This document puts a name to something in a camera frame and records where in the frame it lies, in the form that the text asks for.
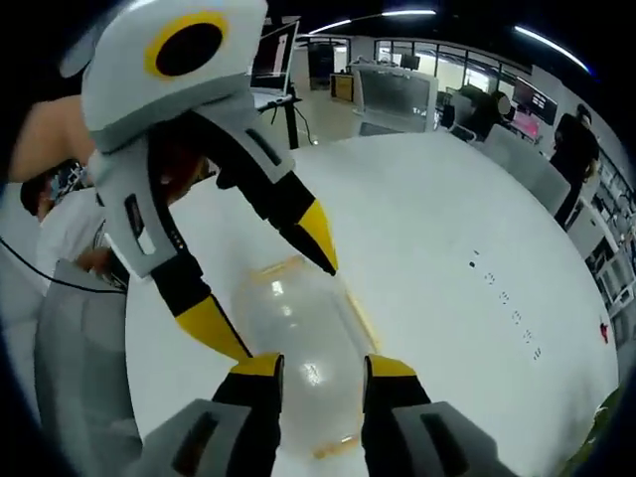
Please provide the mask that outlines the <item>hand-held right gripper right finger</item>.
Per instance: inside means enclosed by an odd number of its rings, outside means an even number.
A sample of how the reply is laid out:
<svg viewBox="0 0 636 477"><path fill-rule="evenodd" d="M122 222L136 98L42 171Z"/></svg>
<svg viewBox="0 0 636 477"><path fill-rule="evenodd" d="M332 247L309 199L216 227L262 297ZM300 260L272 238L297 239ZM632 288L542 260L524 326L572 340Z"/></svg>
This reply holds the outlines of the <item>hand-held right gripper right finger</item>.
<svg viewBox="0 0 636 477"><path fill-rule="evenodd" d="M433 401L414 369L365 357L361 442L371 476L512 476L496 441L446 401Z"/></svg>

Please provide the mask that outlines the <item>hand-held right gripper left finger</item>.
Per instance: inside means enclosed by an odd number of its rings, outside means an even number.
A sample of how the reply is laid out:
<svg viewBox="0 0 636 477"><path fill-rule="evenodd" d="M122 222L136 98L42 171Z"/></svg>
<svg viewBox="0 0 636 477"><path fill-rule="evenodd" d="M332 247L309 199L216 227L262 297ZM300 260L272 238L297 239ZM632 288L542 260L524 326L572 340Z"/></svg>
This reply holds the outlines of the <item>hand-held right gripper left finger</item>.
<svg viewBox="0 0 636 477"><path fill-rule="evenodd" d="M128 476L269 476L281 441L284 356L238 362L210 399L153 430Z"/></svg>

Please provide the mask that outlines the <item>person's left hand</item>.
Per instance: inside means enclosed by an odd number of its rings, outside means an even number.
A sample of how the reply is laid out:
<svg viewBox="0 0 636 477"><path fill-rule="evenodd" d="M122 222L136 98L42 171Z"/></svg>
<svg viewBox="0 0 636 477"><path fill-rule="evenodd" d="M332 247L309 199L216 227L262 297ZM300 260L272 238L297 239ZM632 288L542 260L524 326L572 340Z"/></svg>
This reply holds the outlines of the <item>person's left hand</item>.
<svg viewBox="0 0 636 477"><path fill-rule="evenodd" d="M219 168L209 158L177 143L169 143L161 150L159 183L167 205L184 197L194 184L218 172Z"/></svg>

